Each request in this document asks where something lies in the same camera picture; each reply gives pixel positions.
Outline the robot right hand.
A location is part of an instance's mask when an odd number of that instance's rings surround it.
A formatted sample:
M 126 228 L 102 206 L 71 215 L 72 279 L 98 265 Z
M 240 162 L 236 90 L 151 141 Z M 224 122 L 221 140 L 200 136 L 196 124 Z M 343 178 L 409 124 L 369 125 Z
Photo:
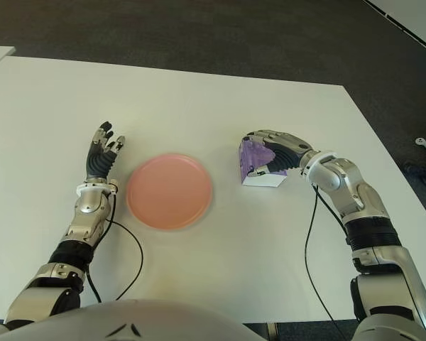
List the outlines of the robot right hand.
M 292 134 L 280 131 L 252 131 L 244 137 L 244 141 L 256 142 L 274 153 L 274 157 L 270 162 L 263 166 L 252 168 L 247 173 L 249 177 L 258 177 L 299 168 L 305 161 L 318 153 L 308 142 Z

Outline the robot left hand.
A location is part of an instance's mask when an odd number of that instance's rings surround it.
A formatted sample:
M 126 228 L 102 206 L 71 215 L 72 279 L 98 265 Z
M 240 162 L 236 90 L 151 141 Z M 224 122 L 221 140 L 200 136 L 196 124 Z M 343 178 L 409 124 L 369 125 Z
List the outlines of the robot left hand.
M 86 158 L 86 180 L 106 180 L 120 150 L 124 147 L 125 137 L 111 140 L 114 132 L 112 124 L 104 122 L 95 131 Z

